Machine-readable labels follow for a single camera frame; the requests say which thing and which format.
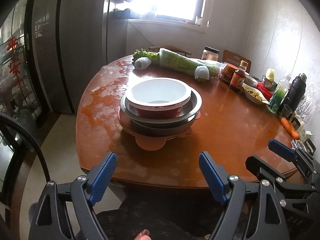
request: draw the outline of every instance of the wooden table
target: wooden table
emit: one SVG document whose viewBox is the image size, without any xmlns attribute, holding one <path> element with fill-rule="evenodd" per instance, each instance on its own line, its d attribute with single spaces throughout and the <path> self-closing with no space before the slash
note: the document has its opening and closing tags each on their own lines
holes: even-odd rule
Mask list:
<svg viewBox="0 0 320 240">
<path fill-rule="evenodd" d="M 126 89 L 151 77 L 182 80 L 196 89 L 203 100 L 201 117 L 192 125 L 193 134 L 169 140 L 155 152 L 139 148 L 117 118 L 119 101 Z M 257 155 L 290 175 L 295 171 L 294 165 L 268 150 L 268 141 L 273 138 L 291 146 L 291 137 L 277 117 L 242 92 L 232 91 L 218 77 L 199 83 L 193 76 L 158 66 L 134 70 L 132 55 L 102 67 L 94 76 L 81 98 L 76 122 L 76 145 L 84 171 L 113 151 L 118 157 L 115 180 L 161 187 L 207 187 L 198 165 L 202 151 L 208 151 L 217 164 L 244 181 L 257 180 L 245 167 L 250 155 Z"/>
</svg>

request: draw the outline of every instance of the blue gripper pad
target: blue gripper pad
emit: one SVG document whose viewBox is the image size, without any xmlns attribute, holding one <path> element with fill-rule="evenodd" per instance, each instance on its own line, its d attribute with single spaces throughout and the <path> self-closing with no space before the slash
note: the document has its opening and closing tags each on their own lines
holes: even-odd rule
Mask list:
<svg viewBox="0 0 320 240">
<path fill-rule="evenodd" d="M 200 153 L 199 167 L 209 185 L 214 199 L 219 201 L 221 205 L 226 204 L 228 202 L 226 194 L 230 191 L 228 181 L 229 174 L 222 166 L 214 162 L 208 152 Z"/>
<path fill-rule="evenodd" d="M 116 167 L 117 155 L 109 152 L 101 163 L 94 166 L 89 172 L 86 190 L 87 199 L 92 206 L 102 200 Z"/>
<path fill-rule="evenodd" d="M 280 157 L 284 158 L 288 162 L 293 162 L 296 160 L 294 150 L 290 149 L 281 142 L 278 142 L 277 140 L 270 140 L 268 142 L 268 148 L 270 151 L 273 151 L 275 154 L 278 154 Z"/>
</svg>

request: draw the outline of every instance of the red chinese characters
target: red chinese characters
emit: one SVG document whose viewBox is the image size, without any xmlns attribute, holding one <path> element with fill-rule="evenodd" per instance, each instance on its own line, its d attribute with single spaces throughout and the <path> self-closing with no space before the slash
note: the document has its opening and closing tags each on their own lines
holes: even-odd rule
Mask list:
<svg viewBox="0 0 320 240">
<path fill-rule="evenodd" d="M 14 49 L 19 43 L 16 38 L 13 36 L 9 39 L 7 50 L 11 50 L 11 53 L 14 54 Z M 20 70 L 18 69 L 21 62 L 19 62 L 19 58 L 17 56 L 12 56 L 10 60 L 10 73 L 13 74 L 13 78 L 15 79 L 15 86 L 20 88 L 22 86 L 22 79 L 18 76 L 20 74 Z"/>
</svg>

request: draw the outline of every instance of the black thermos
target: black thermos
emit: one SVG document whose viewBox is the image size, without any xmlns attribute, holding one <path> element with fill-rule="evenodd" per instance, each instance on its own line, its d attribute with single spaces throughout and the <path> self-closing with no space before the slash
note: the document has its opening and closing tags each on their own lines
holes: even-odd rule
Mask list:
<svg viewBox="0 0 320 240">
<path fill-rule="evenodd" d="M 287 104 L 291 108 L 292 112 L 297 109 L 301 98 L 306 92 L 306 80 L 307 76 L 304 73 L 301 73 L 292 81 L 291 87 L 282 101 L 278 113 L 281 112 L 284 104 Z"/>
</svg>

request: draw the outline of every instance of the wooden chair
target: wooden chair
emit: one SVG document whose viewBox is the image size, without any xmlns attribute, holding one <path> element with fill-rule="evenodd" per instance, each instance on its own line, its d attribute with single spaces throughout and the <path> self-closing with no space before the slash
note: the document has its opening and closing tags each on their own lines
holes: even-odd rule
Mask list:
<svg viewBox="0 0 320 240">
<path fill-rule="evenodd" d="M 158 52 L 159 49 L 161 49 L 161 48 L 168 49 L 168 50 L 171 50 L 171 51 L 173 51 L 173 52 L 184 53 L 185 56 L 187 56 L 187 54 L 188 54 L 188 55 L 191 55 L 191 54 L 192 54 L 192 53 L 187 52 L 187 51 L 185 51 L 185 50 L 183 50 L 183 49 L 179 49 L 179 48 L 177 48 L 177 47 L 175 47 L 175 46 L 167 46 L 167 45 L 149 47 L 149 50 L 152 50 L 153 52 Z"/>
<path fill-rule="evenodd" d="M 250 66 L 251 66 L 251 61 L 250 60 L 248 60 L 245 57 L 242 57 L 239 54 L 236 54 L 234 52 L 231 52 L 231 51 L 228 51 L 228 50 L 224 50 L 223 51 L 222 62 L 228 62 L 230 64 L 239 66 L 240 63 L 241 63 L 241 60 L 243 60 L 243 61 L 248 63 L 246 72 L 249 73 Z"/>
</svg>

